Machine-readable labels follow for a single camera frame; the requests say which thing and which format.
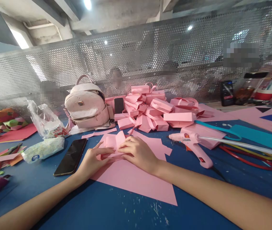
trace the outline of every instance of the red cable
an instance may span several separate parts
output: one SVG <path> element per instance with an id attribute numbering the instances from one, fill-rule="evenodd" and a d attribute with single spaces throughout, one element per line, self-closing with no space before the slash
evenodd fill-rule
<path id="1" fill-rule="evenodd" d="M 252 155 L 250 153 L 247 153 L 247 152 L 244 152 L 244 151 L 241 151 L 241 150 L 238 150 L 238 149 L 232 149 L 230 147 L 227 147 L 227 146 L 222 146 L 220 145 L 219 146 L 220 149 L 224 150 L 225 152 L 227 152 L 228 154 L 232 155 L 233 157 L 235 157 L 236 159 L 242 161 L 243 163 L 245 164 L 248 164 L 250 166 L 253 166 L 253 167 L 256 167 L 256 168 L 260 168 L 260 169 L 264 169 L 264 170 L 270 170 L 272 171 L 272 162 L 267 160 L 267 159 L 264 159 L 264 158 L 261 158 L 261 157 L 258 157 L 258 156 L 255 156 L 255 155 Z M 241 157 L 239 157 L 238 155 L 236 155 L 235 153 L 231 152 L 231 151 L 234 151 L 234 152 L 237 152 L 237 153 L 240 153 L 240 154 L 243 154 L 243 155 L 246 155 L 246 156 L 249 156 L 249 157 L 253 157 L 253 158 L 256 158 L 256 159 L 259 159 L 265 163 L 267 163 L 270 167 L 267 167 L 267 166 L 262 166 L 262 165 L 257 165 L 257 164 L 254 164 L 252 162 L 249 162 Z"/>

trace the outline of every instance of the human hand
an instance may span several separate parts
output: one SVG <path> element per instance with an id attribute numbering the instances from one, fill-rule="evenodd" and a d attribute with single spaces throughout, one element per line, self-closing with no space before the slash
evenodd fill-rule
<path id="1" fill-rule="evenodd" d="M 150 147 L 139 137 L 129 136 L 119 148 L 118 152 L 130 153 L 122 155 L 129 162 L 150 174 L 155 174 L 158 169 L 159 159 L 154 155 Z"/>
<path id="2" fill-rule="evenodd" d="M 112 159 L 111 157 L 101 161 L 97 159 L 97 155 L 114 153 L 113 147 L 99 148 L 102 143 L 103 142 L 99 142 L 93 149 L 87 150 L 83 161 L 74 174 L 82 184 Z"/>

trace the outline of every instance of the white plastic bag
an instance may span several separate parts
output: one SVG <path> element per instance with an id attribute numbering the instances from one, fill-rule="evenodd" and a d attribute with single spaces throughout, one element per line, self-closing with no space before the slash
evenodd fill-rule
<path id="1" fill-rule="evenodd" d="M 62 150 L 64 143 L 65 139 L 63 137 L 44 139 L 42 142 L 29 147 L 21 155 L 27 163 L 31 164 L 38 159 L 46 159 Z"/>
<path id="2" fill-rule="evenodd" d="M 43 139 L 67 137 L 69 135 L 63 123 L 46 104 L 37 106 L 34 101 L 28 100 L 27 102 L 31 119 Z"/>

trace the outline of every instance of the pink backpack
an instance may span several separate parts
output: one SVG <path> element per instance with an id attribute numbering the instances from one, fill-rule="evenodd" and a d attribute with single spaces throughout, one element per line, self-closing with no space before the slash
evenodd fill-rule
<path id="1" fill-rule="evenodd" d="M 91 83 L 79 84 L 83 77 L 88 77 Z M 66 97 L 64 111 L 69 118 L 70 128 L 74 125 L 77 125 L 78 128 L 93 128 L 109 121 L 109 108 L 105 104 L 103 92 L 85 74 L 78 78 Z"/>

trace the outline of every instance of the blue table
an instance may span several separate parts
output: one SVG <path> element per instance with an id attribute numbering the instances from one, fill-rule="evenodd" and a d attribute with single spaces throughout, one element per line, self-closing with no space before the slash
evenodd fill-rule
<path id="1" fill-rule="evenodd" d="M 240 120 L 210 124 L 225 128 L 229 126 L 222 124 L 239 124 L 260 130 Z M 166 156 L 168 162 L 221 180 L 212 170 L 201 167 L 193 153 L 186 152 L 177 145 L 171 145 L 166 136 L 176 132 L 179 132 L 179 129 L 142 133 L 149 137 L 161 138 L 164 145 L 173 149 L 171 156 Z M 4 168 L 5 173 L 12 177 L 9 184 L 0 192 L 0 216 L 66 179 L 67 176 L 54 177 L 53 173 L 72 141 L 80 139 L 82 135 L 66 138 L 65 148 L 46 160 L 33 164 L 23 161 L 16 166 Z M 100 139 L 101 136 L 91 137 L 86 149 L 94 147 Z M 31 146 L 40 141 L 42 139 L 36 133 L 23 141 L 23 145 Z M 256 145 L 248 140 L 243 141 Z M 0 152 L 12 146 L 16 146 L 16 143 L 0 144 Z M 219 148 L 204 150 L 213 160 L 215 167 L 232 184 L 272 198 L 272 171 L 244 164 Z M 35 229 L 239 229 L 176 186 L 174 191 L 178 206 L 89 180 L 51 210 Z M 153 210 L 154 204 L 158 207 L 158 215 Z"/>

